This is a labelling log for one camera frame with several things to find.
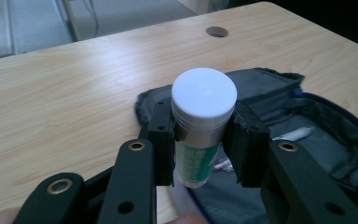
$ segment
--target wood grain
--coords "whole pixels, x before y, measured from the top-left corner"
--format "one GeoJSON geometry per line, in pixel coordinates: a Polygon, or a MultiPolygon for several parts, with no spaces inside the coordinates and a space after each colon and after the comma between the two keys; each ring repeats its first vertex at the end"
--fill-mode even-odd
{"type": "MultiPolygon", "coordinates": [[[[140,130],[139,93],[187,69],[267,67],[306,76],[305,91],[358,117],[358,45],[271,3],[220,11],[0,59],[0,209],[43,179],[85,179],[115,163],[140,130]],[[205,33],[228,30],[224,38],[205,33]]],[[[178,216],[158,188],[158,223],[178,216]]]]}

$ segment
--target floor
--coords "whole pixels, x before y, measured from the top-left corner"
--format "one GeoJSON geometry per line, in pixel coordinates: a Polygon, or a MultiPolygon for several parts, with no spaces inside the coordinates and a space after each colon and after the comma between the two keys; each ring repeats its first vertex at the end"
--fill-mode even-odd
{"type": "Polygon", "coordinates": [[[196,16],[177,0],[0,0],[0,58],[196,16]]]}
{"type": "Polygon", "coordinates": [[[176,0],[76,0],[71,9],[82,39],[196,16],[176,0]]]}

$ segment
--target green label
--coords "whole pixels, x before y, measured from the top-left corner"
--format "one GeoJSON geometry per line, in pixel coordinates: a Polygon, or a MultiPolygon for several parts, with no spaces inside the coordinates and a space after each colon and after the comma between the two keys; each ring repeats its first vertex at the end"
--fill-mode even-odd
{"type": "Polygon", "coordinates": [[[179,175],[190,182],[200,182],[208,178],[219,146],[220,144],[196,148],[176,142],[176,166],[179,175]]]}

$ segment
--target cable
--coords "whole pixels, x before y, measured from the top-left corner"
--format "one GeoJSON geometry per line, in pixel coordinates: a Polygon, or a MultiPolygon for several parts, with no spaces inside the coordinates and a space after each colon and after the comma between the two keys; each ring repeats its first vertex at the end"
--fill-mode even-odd
{"type": "Polygon", "coordinates": [[[86,0],[83,0],[83,4],[86,6],[87,11],[92,16],[94,22],[95,22],[95,32],[94,32],[94,38],[98,36],[98,33],[100,32],[100,23],[98,21],[97,13],[95,12],[94,7],[94,0],[89,0],[89,4],[87,4],[86,0]]]}

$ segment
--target screw hole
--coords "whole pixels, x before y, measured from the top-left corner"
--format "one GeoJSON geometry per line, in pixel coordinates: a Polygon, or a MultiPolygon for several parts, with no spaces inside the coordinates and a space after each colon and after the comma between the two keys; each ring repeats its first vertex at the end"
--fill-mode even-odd
{"type": "Polygon", "coordinates": [[[335,203],[327,203],[326,206],[327,210],[335,215],[344,216],[345,210],[340,206],[336,205],[335,203]]]}
{"type": "Polygon", "coordinates": [[[48,193],[60,194],[67,191],[71,187],[72,187],[72,180],[68,178],[59,179],[48,185],[48,193]]]}
{"type": "Polygon", "coordinates": [[[281,142],[279,144],[279,147],[285,151],[288,151],[288,152],[295,152],[298,150],[297,146],[296,145],[293,145],[291,143],[288,143],[288,142],[281,142]]]}
{"type": "Polygon", "coordinates": [[[129,150],[139,151],[145,148],[145,143],[143,142],[134,142],[129,145],[129,150]]]}
{"type": "Polygon", "coordinates": [[[117,210],[120,214],[128,214],[133,210],[133,203],[130,202],[121,203],[118,206],[117,210]]]}

